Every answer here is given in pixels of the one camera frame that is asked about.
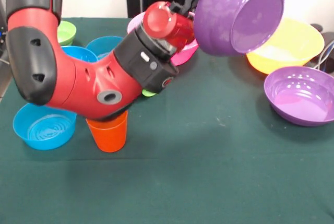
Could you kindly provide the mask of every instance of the plastic cup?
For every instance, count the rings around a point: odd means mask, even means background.
[[[73,58],[77,58],[79,60],[89,63],[94,63],[98,61],[96,55],[92,51],[89,51],[86,48],[71,45],[71,46],[62,46],[62,49],[67,55]]]
[[[77,28],[71,22],[61,21],[57,30],[58,42],[61,46],[72,45]]]
[[[117,118],[98,122],[86,119],[89,130],[98,148],[104,152],[117,152],[126,143],[128,112],[124,112]]]
[[[91,50],[98,57],[98,60],[101,60],[122,40],[123,38],[119,36],[104,36],[89,42],[86,49]]]
[[[71,139],[76,118],[72,112],[28,103],[15,115],[13,129],[31,148],[51,150]]]

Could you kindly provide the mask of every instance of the gray circular port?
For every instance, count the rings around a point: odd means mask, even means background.
[[[113,105],[121,101],[122,94],[118,91],[109,90],[99,93],[98,101],[102,104]]]
[[[155,69],[157,69],[157,67],[158,67],[158,64],[155,61],[151,62],[151,64],[150,64],[151,70],[155,70]]]

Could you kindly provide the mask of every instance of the purple bowl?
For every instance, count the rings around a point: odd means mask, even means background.
[[[284,0],[199,0],[194,31],[199,47],[212,55],[245,54],[277,29]]]
[[[274,110],[294,124],[320,126],[334,120],[334,77],[329,74],[284,67],[267,76],[264,88]]]

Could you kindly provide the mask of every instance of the yellow bowl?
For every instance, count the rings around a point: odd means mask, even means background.
[[[247,54],[258,71],[270,74],[286,66],[303,66],[325,46],[324,38],[314,27],[283,18],[272,37],[261,47]]]

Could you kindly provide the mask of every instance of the green bowl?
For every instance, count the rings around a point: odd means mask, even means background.
[[[145,89],[143,89],[141,93],[142,93],[142,95],[144,95],[145,97],[152,97],[152,96],[156,95],[156,93],[147,91],[147,90],[145,90]]]
[[[71,22],[61,21],[58,26],[58,42],[61,46],[72,45],[77,28]]]

